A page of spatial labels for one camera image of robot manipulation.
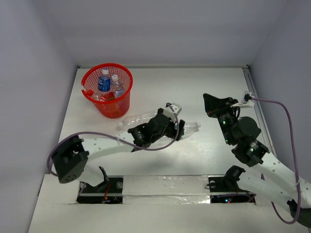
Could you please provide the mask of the green label clear bottle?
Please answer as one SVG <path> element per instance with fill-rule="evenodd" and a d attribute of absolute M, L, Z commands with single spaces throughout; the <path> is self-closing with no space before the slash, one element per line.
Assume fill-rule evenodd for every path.
<path fill-rule="evenodd" d="M 183 135 L 181 136 L 180 139 L 182 140 L 182 139 L 186 139 L 190 137 L 192 134 L 198 132 L 200 128 L 201 128 L 201 124 L 199 122 L 186 122 L 184 125 Z M 171 141 L 172 141 L 171 138 L 168 138 L 165 136 L 159 139 L 157 141 L 157 144 L 160 146 L 165 146 L 169 144 Z"/>

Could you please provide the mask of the purple label small bottle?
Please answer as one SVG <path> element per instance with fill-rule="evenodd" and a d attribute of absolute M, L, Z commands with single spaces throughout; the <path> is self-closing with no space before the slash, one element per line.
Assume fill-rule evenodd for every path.
<path fill-rule="evenodd" d="M 123 81 L 118 77 L 117 74 L 111 77 L 111 88 L 114 94 L 114 98 L 119 98 L 125 94 Z"/>

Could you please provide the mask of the red cap clear bottle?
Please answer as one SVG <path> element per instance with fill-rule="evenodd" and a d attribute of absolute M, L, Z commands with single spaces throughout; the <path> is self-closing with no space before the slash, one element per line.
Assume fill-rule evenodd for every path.
<path fill-rule="evenodd" d="M 96 101 L 107 101 L 110 92 L 102 92 L 102 91 L 93 91 L 93 90 L 88 90 L 86 91 L 86 94 L 93 100 Z"/>

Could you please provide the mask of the blue label clear bottle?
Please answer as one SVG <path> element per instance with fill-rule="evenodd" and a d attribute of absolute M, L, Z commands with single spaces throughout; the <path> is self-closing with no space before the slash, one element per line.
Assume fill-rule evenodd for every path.
<path fill-rule="evenodd" d="M 98 90 L 102 92 L 110 91 L 111 78 L 108 69 L 103 69 L 101 75 L 98 77 Z"/>

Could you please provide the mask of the orange juice bottle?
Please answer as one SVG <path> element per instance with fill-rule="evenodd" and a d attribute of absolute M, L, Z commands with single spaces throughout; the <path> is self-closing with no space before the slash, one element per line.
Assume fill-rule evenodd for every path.
<path fill-rule="evenodd" d="M 115 99 L 114 93 L 113 92 L 109 92 L 108 96 L 107 96 L 107 100 L 108 101 L 112 101 Z"/>

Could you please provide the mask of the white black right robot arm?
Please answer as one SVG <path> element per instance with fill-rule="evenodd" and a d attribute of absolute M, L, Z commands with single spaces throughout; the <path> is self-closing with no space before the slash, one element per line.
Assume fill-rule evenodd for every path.
<path fill-rule="evenodd" d="M 255 97 L 246 92 L 244 100 L 228 97 L 217 98 L 203 94 L 205 112 L 218 120 L 227 145 L 233 146 L 232 153 L 239 162 L 259 172 L 264 177 L 253 176 L 244 168 L 232 166 L 224 176 L 211 178 L 210 188 L 227 188 L 232 192 L 248 191 L 262 195 L 273 206 L 286 210 L 292 221 L 287 224 L 311 226 L 311 184 L 282 164 L 257 137 L 261 129 L 254 119 L 239 115 L 244 107 L 253 107 Z"/>

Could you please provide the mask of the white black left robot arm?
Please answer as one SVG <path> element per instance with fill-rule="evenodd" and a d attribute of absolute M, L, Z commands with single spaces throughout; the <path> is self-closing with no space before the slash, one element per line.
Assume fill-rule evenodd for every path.
<path fill-rule="evenodd" d="M 180 140 L 185 125 L 184 121 L 178 120 L 181 111 L 176 103 L 167 103 L 147 123 L 116 136 L 92 132 L 95 138 L 83 139 L 81 132 L 74 133 L 50 152 L 47 168 L 62 184 L 79 181 L 102 192 L 107 188 L 109 178 L 102 166 L 93 168 L 91 161 L 122 152 L 153 151 L 151 145 L 163 137 L 170 138 L 172 143 Z"/>

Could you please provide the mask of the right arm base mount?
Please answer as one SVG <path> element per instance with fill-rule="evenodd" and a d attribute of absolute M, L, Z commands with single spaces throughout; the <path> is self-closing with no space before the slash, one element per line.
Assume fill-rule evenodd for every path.
<path fill-rule="evenodd" d="M 211 203 L 256 203 L 255 194 L 239 188 L 237 181 L 245 170 L 232 166 L 225 175 L 208 178 L 205 189 L 210 192 Z"/>

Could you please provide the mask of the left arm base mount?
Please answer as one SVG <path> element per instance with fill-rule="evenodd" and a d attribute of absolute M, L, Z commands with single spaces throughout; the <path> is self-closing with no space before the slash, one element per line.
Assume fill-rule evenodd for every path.
<path fill-rule="evenodd" d="M 123 177 L 109 177 L 109 184 L 96 188 L 80 183 L 76 201 L 79 204 L 122 204 Z"/>

